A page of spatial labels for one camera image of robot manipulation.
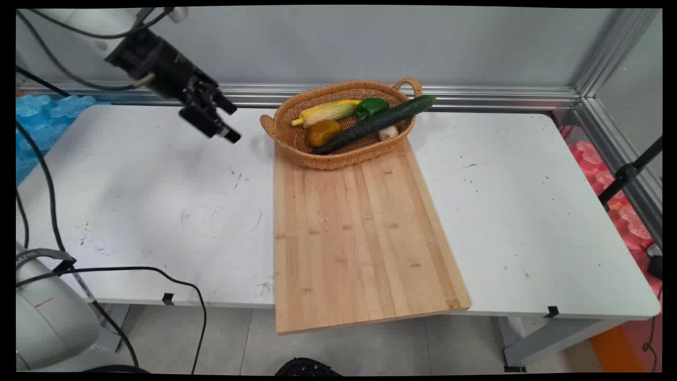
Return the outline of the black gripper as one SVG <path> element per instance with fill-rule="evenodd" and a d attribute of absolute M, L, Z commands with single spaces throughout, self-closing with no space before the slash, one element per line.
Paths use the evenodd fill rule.
<path fill-rule="evenodd" d="M 218 83 L 203 70 L 196 67 L 174 46 L 165 40 L 155 40 L 143 57 L 139 67 L 142 78 L 153 74 L 147 86 L 167 98 L 178 99 L 183 104 L 206 102 L 210 107 L 186 105 L 179 115 L 208 138 L 221 137 L 232 144 L 241 139 L 241 134 L 217 115 L 220 108 L 228 115 L 237 111 L 237 106 L 225 97 Z"/>

